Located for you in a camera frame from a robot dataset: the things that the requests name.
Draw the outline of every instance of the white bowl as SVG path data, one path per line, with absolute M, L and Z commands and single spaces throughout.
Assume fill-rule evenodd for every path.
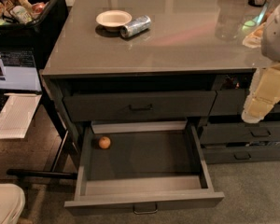
M 97 23 L 104 26 L 109 32 L 119 31 L 121 26 L 131 20 L 132 16 L 129 13 L 120 10 L 106 11 L 96 17 Z

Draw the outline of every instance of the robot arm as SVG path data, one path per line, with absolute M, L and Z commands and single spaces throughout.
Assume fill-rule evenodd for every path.
M 264 25 L 261 52 L 273 63 L 266 69 L 258 69 L 253 76 L 242 113 L 247 123 L 261 121 L 280 101 L 280 5 Z

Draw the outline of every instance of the floor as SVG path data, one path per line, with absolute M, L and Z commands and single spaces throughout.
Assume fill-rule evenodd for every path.
M 18 179 L 7 175 L 9 168 L 49 170 L 60 142 L 42 106 L 25 139 L 0 141 L 0 183 L 15 183 L 24 189 L 26 205 L 21 216 L 34 224 L 280 224 L 280 161 L 209 165 L 215 190 L 223 191 L 226 196 L 215 208 L 141 216 L 129 213 L 73 217 L 63 205 L 73 199 L 75 181 L 42 177 Z M 63 154 L 58 171 L 75 172 L 74 163 Z

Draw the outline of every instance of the countertop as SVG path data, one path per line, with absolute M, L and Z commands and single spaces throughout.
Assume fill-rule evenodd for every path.
M 128 40 L 96 22 L 119 9 L 148 15 L 148 31 Z M 262 8 L 247 0 L 76 0 L 43 75 L 98 76 L 253 70 L 271 61 L 242 45 Z

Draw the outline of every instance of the black bin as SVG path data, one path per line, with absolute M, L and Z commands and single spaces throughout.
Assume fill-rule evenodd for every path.
M 68 16 L 65 0 L 28 0 L 47 3 L 41 15 L 27 24 L 0 26 L 0 49 L 32 49 L 35 64 L 43 69 Z

